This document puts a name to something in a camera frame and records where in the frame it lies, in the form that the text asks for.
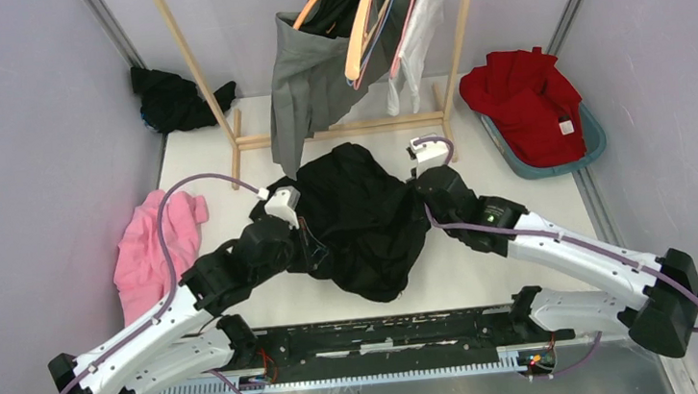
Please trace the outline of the white skirt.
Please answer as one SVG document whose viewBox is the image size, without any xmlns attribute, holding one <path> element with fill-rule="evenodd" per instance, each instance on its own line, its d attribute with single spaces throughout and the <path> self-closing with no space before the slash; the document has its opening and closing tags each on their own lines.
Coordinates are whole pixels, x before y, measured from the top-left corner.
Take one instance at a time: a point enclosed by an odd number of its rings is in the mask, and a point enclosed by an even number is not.
<svg viewBox="0 0 698 394">
<path fill-rule="evenodd" d="M 419 113 L 421 103 L 420 82 L 424 72 L 426 55 L 436 30 L 444 21 L 444 0 L 416 0 L 402 47 L 399 70 L 390 79 L 386 110 L 389 115 L 400 112 L 400 94 L 406 88 L 411 95 L 411 108 Z"/>
</svg>

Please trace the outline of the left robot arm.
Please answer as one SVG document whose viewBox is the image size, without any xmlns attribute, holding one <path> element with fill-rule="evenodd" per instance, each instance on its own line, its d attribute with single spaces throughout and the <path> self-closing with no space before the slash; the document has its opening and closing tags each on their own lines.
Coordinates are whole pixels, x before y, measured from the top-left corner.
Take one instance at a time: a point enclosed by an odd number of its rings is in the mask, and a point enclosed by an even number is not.
<svg viewBox="0 0 698 394">
<path fill-rule="evenodd" d="M 228 312 L 289 269 L 313 271 L 328 255 L 303 218 L 265 216 L 206 254 L 174 292 L 97 348 L 47 365 L 59 394 L 159 394 L 192 375 L 242 369 L 260 351 L 245 320 Z"/>
</svg>

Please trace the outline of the grey garment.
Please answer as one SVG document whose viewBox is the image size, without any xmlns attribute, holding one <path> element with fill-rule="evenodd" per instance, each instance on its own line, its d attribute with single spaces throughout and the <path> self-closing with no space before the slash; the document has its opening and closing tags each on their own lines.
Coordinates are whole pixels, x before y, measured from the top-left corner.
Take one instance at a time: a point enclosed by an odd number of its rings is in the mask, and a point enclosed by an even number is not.
<svg viewBox="0 0 698 394">
<path fill-rule="evenodd" d="M 359 88 L 348 85 L 344 68 L 360 0 L 319 0 L 300 28 L 293 27 L 297 12 L 276 14 L 270 146 L 286 176 L 297 176 L 305 140 L 336 124 L 388 73 L 410 1 L 373 0 L 371 23 L 385 2 L 391 6 Z"/>
</svg>

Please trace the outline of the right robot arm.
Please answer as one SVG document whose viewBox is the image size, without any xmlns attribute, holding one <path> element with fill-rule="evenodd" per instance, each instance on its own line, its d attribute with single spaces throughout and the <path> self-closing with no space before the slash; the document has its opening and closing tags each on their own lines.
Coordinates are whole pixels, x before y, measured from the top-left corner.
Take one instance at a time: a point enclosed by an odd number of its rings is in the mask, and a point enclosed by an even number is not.
<svg viewBox="0 0 698 394">
<path fill-rule="evenodd" d="M 682 358 L 698 333 L 698 272 L 675 248 L 634 251 L 564 230 L 527 207 L 478 196 L 450 166 L 414 181 L 433 226 L 475 252 L 549 267 L 589 291 L 524 287 L 512 301 L 511 333 L 524 342 L 544 332 L 625 333 L 659 356 Z"/>
</svg>

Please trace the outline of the pink wire hanger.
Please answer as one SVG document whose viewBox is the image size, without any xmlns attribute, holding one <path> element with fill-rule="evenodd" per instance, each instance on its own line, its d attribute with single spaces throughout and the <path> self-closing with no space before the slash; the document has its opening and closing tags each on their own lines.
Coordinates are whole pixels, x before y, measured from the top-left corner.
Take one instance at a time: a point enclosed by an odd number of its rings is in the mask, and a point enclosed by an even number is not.
<svg viewBox="0 0 698 394">
<path fill-rule="evenodd" d="M 403 43 L 405 41 L 405 35 L 407 34 L 407 31 L 408 31 L 408 26 L 409 26 L 409 23 L 411 20 L 410 17 L 412 14 L 412 10 L 413 10 L 415 1 L 416 0 L 410 0 L 408 7 L 407 7 L 405 22 L 403 24 L 403 27 L 401 28 L 402 29 L 401 35 L 399 36 L 400 40 L 398 42 L 397 49 L 393 55 L 393 61 L 391 63 L 390 69 L 389 69 L 390 70 L 389 71 L 389 78 L 390 79 L 393 79 L 397 75 L 397 71 L 399 70 L 398 68 L 399 68 L 399 64 L 400 64 L 400 60 L 401 60 L 400 57 L 401 57 L 402 47 L 403 47 Z"/>
</svg>

